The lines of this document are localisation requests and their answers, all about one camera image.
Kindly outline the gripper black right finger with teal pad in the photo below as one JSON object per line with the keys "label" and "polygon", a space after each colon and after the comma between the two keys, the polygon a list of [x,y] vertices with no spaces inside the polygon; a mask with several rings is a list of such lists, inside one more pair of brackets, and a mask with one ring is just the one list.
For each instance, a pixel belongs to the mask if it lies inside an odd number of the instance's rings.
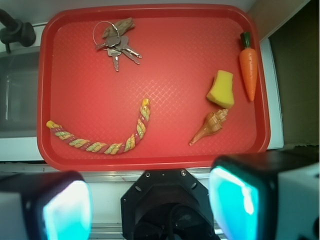
{"label": "gripper black right finger with teal pad", "polygon": [[213,216],[229,240],[320,237],[318,149],[219,156],[208,180]]}

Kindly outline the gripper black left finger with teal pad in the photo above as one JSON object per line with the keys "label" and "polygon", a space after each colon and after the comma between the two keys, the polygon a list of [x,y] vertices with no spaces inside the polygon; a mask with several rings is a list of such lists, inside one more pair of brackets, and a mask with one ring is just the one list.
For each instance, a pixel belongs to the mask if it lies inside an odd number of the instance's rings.
{"label": "gripper black left finger with teal pad", "polygon": [[0,177],[2,240],[87,240],[92,221],[91,190],[78,172]]}

